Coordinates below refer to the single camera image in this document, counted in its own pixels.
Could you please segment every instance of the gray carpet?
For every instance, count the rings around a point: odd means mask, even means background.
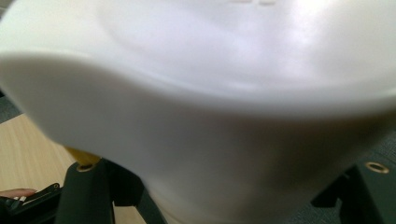
[[[15,118],[21,112],[15,107],[6,96],[0,97],[0,123]]]

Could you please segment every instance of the black metal bracket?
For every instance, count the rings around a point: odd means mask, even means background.
[[[395,189],[396,164],[374,155],[347,170],[311,203],[315,207],[335,207],[340,199],[343,224],[394,224]]]
[[[113,224],[113,203],[135,206],[148,224],[166,223],[140,178],[106,160],[92,167],[71,165],[62,189],[54,184],[25,201],[0,199],[0,223]]]

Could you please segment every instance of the curved white surface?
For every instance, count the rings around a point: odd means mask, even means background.
[[[396,3],[19,0],[0,87],[170,223],[277,223],[396,117]]]

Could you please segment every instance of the wooden surface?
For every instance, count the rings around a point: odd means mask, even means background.
[[[62,186],[73,162],[24,115],[0,124],[0,190]],[[134,207],[117,207],[115,215],[117,223],[145,223]]]

